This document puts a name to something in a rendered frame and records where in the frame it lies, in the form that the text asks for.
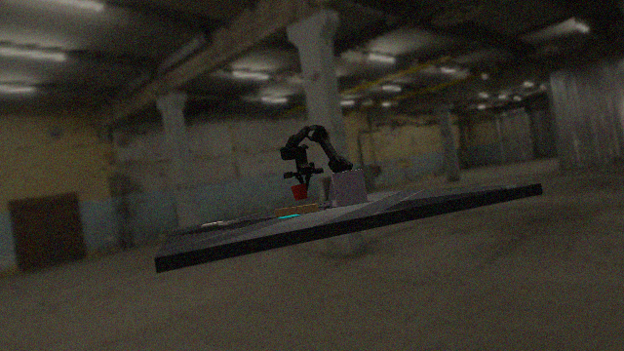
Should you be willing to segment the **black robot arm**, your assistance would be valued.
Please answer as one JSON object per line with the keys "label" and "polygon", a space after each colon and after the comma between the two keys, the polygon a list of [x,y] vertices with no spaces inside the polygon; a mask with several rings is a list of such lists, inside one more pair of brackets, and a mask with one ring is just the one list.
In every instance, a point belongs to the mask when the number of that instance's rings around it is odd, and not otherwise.
{"label": "black robot arm", "polygon": [[[314,131],[312,136],[308,135],[310,131]],[[320,143],[330,159],[328,165],[334,173],[353,171],[353,164],[336,153],[328,140],[328,133],[326,129],[323,126],[319,125],[312,125],[309,127],[304,126],[303,129],[299,131],[296,135],[290,136],[286,146],[281,147],[280,149],[282,159],[296,160],[301,158],[307,158],[306,149],[309,147],[306,144],[298,146],[306,137],[308,137],[311,141]],[[299,163],[297,162],[298,172],[301,172],[302,174],[311,173],[311,170],[315,169],[314,162],[310,162],[308,164],[308,161],[306,161],[304,161],[305,163],[300,163],[300,161]]]}

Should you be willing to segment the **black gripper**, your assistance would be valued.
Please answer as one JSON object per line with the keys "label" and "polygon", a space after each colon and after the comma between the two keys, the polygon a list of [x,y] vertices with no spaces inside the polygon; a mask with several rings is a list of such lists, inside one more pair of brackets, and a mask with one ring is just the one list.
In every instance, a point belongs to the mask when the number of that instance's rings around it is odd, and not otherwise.
{"label": "black gripper", "polygon": [[[296,159],[295,160],[296,169],[297,169],[297,162],[299,163],[299,161],[300,161],[300,163],[305,163],[304,161],[306,161],[306,160],[307,160],[307,158]],[[297,173],[288,172],[288,173],[284,173],[284,178],[291,178],[291,177],[295,176],[295,179],[298,179],[300,184],[303,184],[304,182],[303,182],[302,175],[306,175],[305,182],[306,182],[306,189],[308,191],[309,180],[310,180],[310,177],[312,176],[312,174],[321,174],[323,172],[324,172],[323,168],[315,168],[314,170],[311,170],[311,173],[305,173],[305,174],[302,174],[300,172],[297,172]]]}

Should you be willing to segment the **tan curved flat bar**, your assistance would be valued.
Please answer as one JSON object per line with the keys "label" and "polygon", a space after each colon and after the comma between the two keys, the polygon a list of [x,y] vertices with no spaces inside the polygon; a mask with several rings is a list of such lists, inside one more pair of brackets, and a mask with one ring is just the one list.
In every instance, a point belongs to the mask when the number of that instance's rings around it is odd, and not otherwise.
{"label": "tan curved flat bar", "polygon": [[319,209],[318,209],[318,204],[311,204],[311,205],[277,209],[274,211],[275,211],[275,216],[278,217],[278,216],[285,216],[285,215],[299,215],[299,214],[313,213],[313,212],[318,212]]}

